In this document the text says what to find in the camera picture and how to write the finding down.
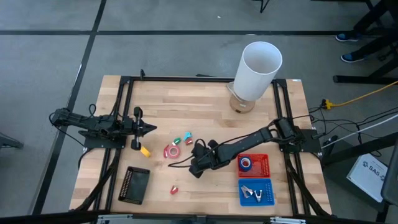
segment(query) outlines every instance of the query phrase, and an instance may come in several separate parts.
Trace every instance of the gray carpet floor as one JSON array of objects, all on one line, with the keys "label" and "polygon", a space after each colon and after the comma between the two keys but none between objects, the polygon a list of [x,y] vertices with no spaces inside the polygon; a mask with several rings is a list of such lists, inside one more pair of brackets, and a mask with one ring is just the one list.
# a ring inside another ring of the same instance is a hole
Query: gray carpet floor
[{"label": "gray carpet floor", "polygon": [[[95,0],[0,0],[0,30],[91,30],[99,6]],[[263,14],[259,7],[259,2],[250,0],[107,0],[99,30],[348,30],[368,12],[363,2],[271,0]],[[382,21],[391,23],[388,15]],[[97,35],[73,111],[87,114],[103,75],[138,75],[144,69],[147,75],[234,77],[243,48],[258,40],[280,49],[284,64],[277,77],[301,79],[308,107],[318,106],[323,98],[338,103],[381,87],[332,81],[333,75],[368,75],[384,63],[377,59],[381,52],[354,64],[340,60],[341,54],[371,39],[339,43],[333,36]],[[67,104],[87,41],[87,35],[0,35],[0,132],[24,143],[23,149],[0,151],[2,217],[31,212],[56,135],[48,115]],[[389,76],[398,76],[398,71]],[[326,111],[325,117],[360,121],[396,106],[397,90],[394,86]],[[368,133],[383,136],[397,131],[397,125],[392,121]],[[323,124],[314,126],[323,131]],[[328,124],[327,130],[333,127]],[[76,131],[68,129],[82,140]],[[336,129],[332,134],[348,132]],[[363,136],[363,141],[370,140]],[[356,137],[347,142],[358,144]],[[381,152],[379,159],[388,164],[392,149]],[[44,213],[68,210],[80,155],[81,146],[66,137]],[[335,215],[375,220],[373,208],[325,178]],[[397,223],[397,214],[391,206],[387,221]]]}]

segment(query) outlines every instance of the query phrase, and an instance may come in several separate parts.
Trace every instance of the red tray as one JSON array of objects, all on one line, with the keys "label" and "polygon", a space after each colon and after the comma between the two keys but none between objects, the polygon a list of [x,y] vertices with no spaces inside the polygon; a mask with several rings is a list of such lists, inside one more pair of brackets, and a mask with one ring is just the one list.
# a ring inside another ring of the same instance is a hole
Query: red tray
[{"label": "red tray", "polygon": [[[249,157],[252,161],[251,170],[245,172],[239,166],[239,161],[242,157]],[[239,154],[238,155],[238,175],[239,177],[251,178],[270,178],[268,155],[267,154]]]}]

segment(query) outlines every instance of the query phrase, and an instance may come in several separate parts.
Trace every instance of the white cup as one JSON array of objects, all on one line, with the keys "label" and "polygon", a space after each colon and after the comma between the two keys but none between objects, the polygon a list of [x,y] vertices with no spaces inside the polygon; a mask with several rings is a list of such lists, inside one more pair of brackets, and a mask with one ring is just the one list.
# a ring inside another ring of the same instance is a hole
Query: white cup
[{"label": "white cup", "polygon": [[253,42],[242,53],[234,92],[243,100],[258,100],[282,65],[282,54],[270,43]]}]

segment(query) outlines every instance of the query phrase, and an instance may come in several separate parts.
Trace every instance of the sneaker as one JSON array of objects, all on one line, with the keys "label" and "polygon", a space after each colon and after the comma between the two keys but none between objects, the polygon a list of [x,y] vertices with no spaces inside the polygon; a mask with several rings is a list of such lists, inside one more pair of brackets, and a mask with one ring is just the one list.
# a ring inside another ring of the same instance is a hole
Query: sneaker
[{"label": "sneaker", "polygon": [[365,57],[354,57],[352,54],[344,54],[340,59],[347,63],[359,62],[365,59]]},{"label": "sneaker", "polygon": [[346,42],[346,41],[357,42],[359,40],[358,37],[359,34],[342,33],[336,35],[336,40],[339,42]]}]

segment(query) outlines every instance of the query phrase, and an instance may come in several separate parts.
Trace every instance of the blue tray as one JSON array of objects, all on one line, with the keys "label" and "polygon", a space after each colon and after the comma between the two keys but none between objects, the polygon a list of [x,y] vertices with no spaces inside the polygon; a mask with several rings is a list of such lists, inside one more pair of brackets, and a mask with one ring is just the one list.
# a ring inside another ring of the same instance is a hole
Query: blue tray
[{"label": "blue tray", "polygon": [[[257,202],[257,198],[254,195],[249,198],[245,198],[241,187],[245,185],[249,189],[257,190],[257,194],[262,190],[261,201]],[[270,179],[240,179],[238,181],[239,199],[241,206],[273,206],[275,205],[274,192],[272,191],[272,184]]]}]

